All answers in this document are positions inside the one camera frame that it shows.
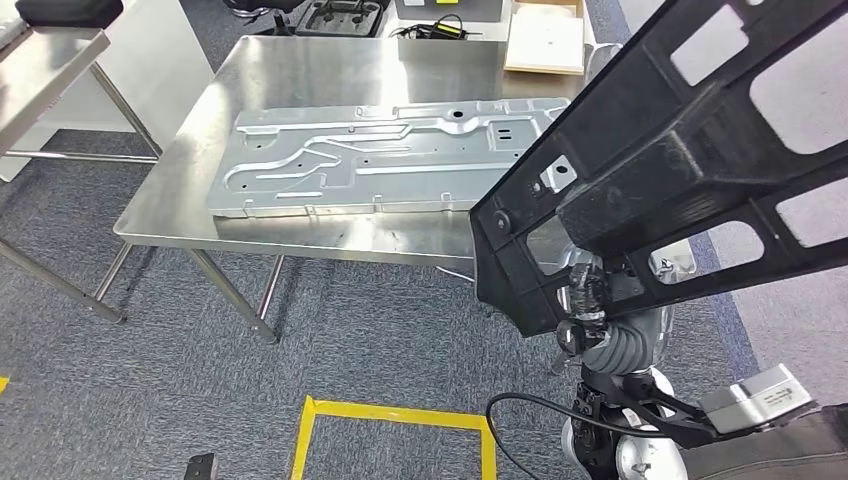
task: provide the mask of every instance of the metal panel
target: metal panel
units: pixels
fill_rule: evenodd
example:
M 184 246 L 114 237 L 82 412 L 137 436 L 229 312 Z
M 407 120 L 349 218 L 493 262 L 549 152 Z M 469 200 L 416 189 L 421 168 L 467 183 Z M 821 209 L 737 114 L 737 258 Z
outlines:
M 236 218 L 465 211 L 567 105 L 543 98 L 245 111 L 207 205 Z M 551 166 L 545 181 L 562 188 L 573 176 Z

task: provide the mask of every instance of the gray carpet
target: gray carpet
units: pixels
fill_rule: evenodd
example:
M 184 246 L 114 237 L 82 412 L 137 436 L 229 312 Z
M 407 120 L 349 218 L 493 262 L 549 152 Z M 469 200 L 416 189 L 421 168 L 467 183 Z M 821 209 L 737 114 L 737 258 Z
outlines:
M 182 3 L 217 67 L 240 24 L 217 1 Z M 47 148 L 145 153 L 123 134 L 60 132 Z M 0 187 L 0 236 L 91 290 L 146 170 L 34 161 Z M 255 302 L 271 259 L 214 258 Z M 508 390 L 570 402 L 576 383 L 576 370 L 547 373 L 551 336 L 522 339 L 470 284 L 432 268 L 287 258 L 269 314 L 276 346 L 179 250 L 133 251 L 107 297 L 128 314 L 123 325 L 6 261 L 0 298 L 0 376 L 11 378 L 0 394 L 2 478 L 175 479 L 208 451 L 222 478 L 286 478 L 306 395 L 481 413 Z M 718 331 L 709 300 L 678 308 L 661 368 L 684 399 L 733 377 Z M 497 422 L 545 478 L 577 478 L 560 453 L 562 418 L 505 404 Z M 479 478 L 479 457 L 471 432 L 319 417 L 305 478 Z M 498 472 L 525 478 L 500 454 Z

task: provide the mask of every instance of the black device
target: black device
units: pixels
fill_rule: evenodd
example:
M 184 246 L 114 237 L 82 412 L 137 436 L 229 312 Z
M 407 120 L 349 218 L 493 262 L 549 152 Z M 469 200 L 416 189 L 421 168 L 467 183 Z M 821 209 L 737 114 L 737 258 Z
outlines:
M 459 22 L 458 27 L 448 25 L 445 20 L 451 19 Z M 392 31 L 390 37 L 426 40 L 465 40 L 471 32 L 465 30 L 462 18 L 459 15 L 449 13 L 433 23 L 418 23 L 406 28 L 397 28 Z
M 33 27 L 106 28 L 121 12 L 121 0 L 18 0 L 15 8 Z
M 214 453 L 195 455 L 188 459 L 183 480 L 215 480 L 218 476 L 218 462 Z
M 295 29 L 298 36 L 373 37 L 383 19 L 383 5 L 374 0 L 313 1 Z
M 744 23 L 749 43 L 690 85 L 671 55 L 726 5 Z M 796 153 L 749 93 L 759 74 L 846 11 L 842 0 L 666 1 L 471 209 L 478 298 L 524 336 L 556 330 L 560 345 L 579 353 L 640 312 L 848 264 L 848 239 L 804 245 L 777 211 L 784 200 L 848 177 L 848 142 Z M 541 176 L 561 156 L 577 179 L 554 192 Z M 543 273 L 528 237 L 555 217 L 570 241 L 599 261 Z M 729 221 L 757 233 L 764 246 L 759 260 L 685 282 L 660 281 L 652 252 Z M 673 415 L 661 415 L 661 407 Z M 573 408 L 557 408 L 576 418 L 575 454 L 593 479 L 619 478 L 622 433 L 612 428 L 625 424 L 625 408 L 656 429 L 635 436 L 667 437 L 684 448 L 757 431 L 719 431 L 703 408 L 657 388 L 650 372 L 602 373 L 585 363 Z

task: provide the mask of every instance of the metal frame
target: metal frame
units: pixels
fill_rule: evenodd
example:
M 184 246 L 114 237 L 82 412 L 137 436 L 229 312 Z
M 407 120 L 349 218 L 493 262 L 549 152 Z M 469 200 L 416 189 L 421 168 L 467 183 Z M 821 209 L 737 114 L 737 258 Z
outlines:
M 118 91 L 117 87 L 115 87 L 115 84 L 112 83 L 112 81 L 106 75 L 106 72 L 103 71 L 103 69 L 97 62 L 91 64 L 91 66 L 89 67 L 89 71 L 91 71 L 92 75 L 94 75 L 94 78 L 97 80 L 97 83 L 100 84 L 100 86 L 112 100 L 115 106 L 118 107 L 118 110 L 124 115 L 124 118 L 126 118 L 130 125 L 133 126 L 135 131 L 139 135 L 141 135 L 141 137 L 153 151 L 155 156 L 143 157 L 130 155 L 28 152 L 14 150 L 7 151 L 4 155 L 9 157 L 34 157 L 60 160 L 106 161 L 143 164 L 156 163 L 159 156 L 162 154 L 162 148 L 150 135 L 150 132 L 147 130 L 147 127 L 144 126 L 141 119 L 138 118 L 138 115 L 136 115 L 135 111 L 129 105 L 127 100 L 123 97 L 123 95 L 121 95 L 121 92 Z M 77 288 L 76 286 L 72 285 L 67 280 L 63 279 L 53 271 L 51 271 L 49 268 L 45 267 L 44 265 L 41 265 L 36 260 L 23 253 L 21 250 L 15 248 L 4 239 L 0 238 L 0 255 L 8 258 L 12 263 L 29 272 L 36 278 L 60 290 L 62 293 L 72 298 L 73 300 L 76 300 L 77 302 L 85 305 L 100 317 L 103 317 L 106 320 L 111 320 L 115 323 L 122 322 L 125 319 L 124 315 L 110 308 L 108 305 L 103 303 L 102 300 L 106 296 L 106 293 L 108 293 L 109 288 L 115 281 L 118 272 L 126 262 L 127 257 L 129 257 L 131 251 L 132 245 L 124 243 L 124 245 L 121 247 L 121 250 L 118 252 L 117 256 L 112 261 L 112 264 L 109 266 L 109 270 L 106 272 L 106 275 L 103 277 L 103 280 L 101 280 L 100 285 L 97 287 L 95 294 L 89 295 Z

